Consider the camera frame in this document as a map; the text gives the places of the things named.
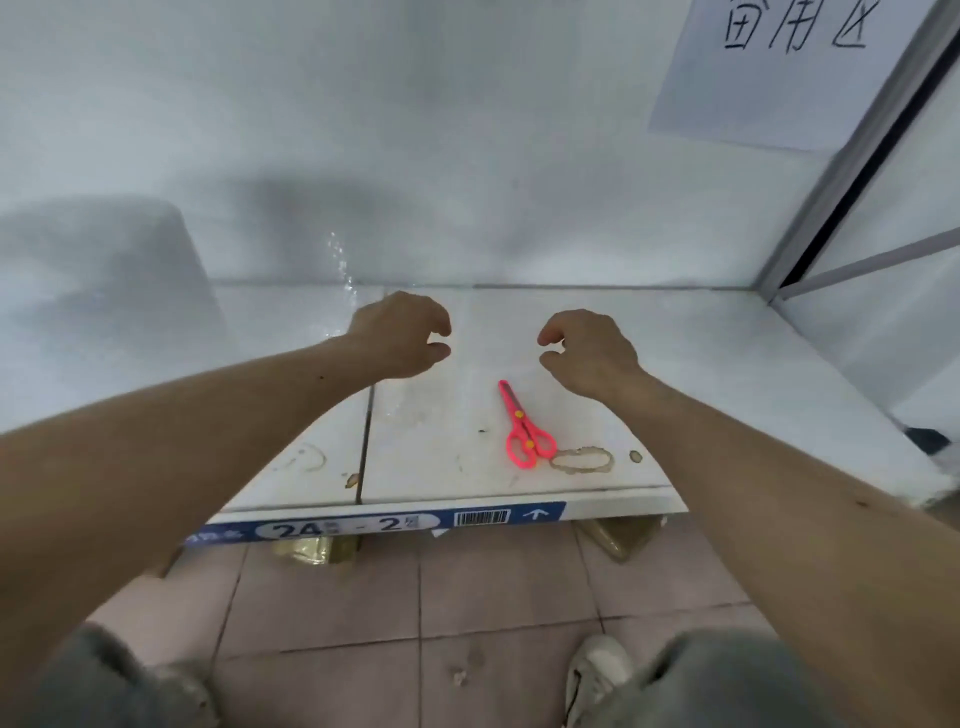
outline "left hand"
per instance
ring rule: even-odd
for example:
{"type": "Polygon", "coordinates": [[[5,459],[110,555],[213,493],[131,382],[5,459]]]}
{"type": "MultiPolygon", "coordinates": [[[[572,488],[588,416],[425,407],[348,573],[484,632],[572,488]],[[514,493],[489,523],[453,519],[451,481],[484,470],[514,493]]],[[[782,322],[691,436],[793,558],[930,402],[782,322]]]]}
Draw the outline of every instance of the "left hand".
{"type": "Polygon", "coordinates": [[[447,344],[427,344],[431,333],[450,335],[446,309],[427,296],[396,291],[357,309],[344,338],[360,346],[376,379],[400,379],[450,356],[447,344]]]}

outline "printed number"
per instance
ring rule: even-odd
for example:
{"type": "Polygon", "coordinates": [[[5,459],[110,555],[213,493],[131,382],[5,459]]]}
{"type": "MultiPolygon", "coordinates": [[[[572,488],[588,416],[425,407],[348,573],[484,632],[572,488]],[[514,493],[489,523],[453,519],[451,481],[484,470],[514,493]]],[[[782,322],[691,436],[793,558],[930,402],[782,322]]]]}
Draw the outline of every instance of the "printed number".
{"type": "Polygon", "coordinates": [[[277,525],[274,526],[274,531],[276,531],[278,528],[284,529],[283,533],[277,536],[279,539],[289,538],[293,534],[293,532],[297,530],[297,527],[294,525],[291,525],[290,523],[278,523],[277,525]]]}

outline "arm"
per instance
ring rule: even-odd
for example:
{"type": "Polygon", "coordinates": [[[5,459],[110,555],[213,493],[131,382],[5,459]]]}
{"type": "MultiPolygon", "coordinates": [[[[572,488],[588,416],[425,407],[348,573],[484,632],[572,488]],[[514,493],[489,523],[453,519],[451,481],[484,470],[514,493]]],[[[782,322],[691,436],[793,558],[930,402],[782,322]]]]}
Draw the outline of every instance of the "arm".
{"type": "Polygon", "coordinates": [[[446,344],[427,344],[431,331],[449,335],[446,311],[394,294],[358,310],[346,335],[320,345],[0,437],[0,686],[15,687],[328,409],[446,358],[446,344]]]}
{"type": "Polygon", "coordinates": [[[646,374],[608,316],[566,311],[540,361],[650,450],[724,564],[842,704],[960,724],[960,534],[646,374]]]}

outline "scissors handle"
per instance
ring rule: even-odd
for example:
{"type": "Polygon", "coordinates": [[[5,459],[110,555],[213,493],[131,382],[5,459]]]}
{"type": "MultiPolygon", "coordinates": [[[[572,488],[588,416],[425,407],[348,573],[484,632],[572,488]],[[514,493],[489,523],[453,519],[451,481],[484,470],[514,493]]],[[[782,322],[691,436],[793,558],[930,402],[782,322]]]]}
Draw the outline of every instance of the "scissors handle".
{"type": "Polygon", "coordinates": [[[518,468],[534,468],[537,458],[549,460],[557,454],[557,441],[529,421],[526,425],[516,423],[507,436],[507,455],[518,468]]]}

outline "blue shelf label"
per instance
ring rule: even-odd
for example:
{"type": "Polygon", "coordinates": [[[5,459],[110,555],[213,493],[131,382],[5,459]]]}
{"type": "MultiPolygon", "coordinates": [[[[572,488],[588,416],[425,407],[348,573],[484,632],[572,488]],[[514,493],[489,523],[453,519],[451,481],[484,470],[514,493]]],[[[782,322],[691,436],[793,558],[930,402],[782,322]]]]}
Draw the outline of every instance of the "blue shelf label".
{"type": "Polygon", "coordinates": [[[292,521],[244,521],[208,523],[192,536],[188,546],[201,544],[240,544],[246,541],[308,539],[315,536],[422,531],[427,528],[459,528],[471,525],[517,525],[559,521],[566,501],[519,503],[484,508],[445,508],[443,510],[377,513],[359,516],[323,516],[292,521]]]}

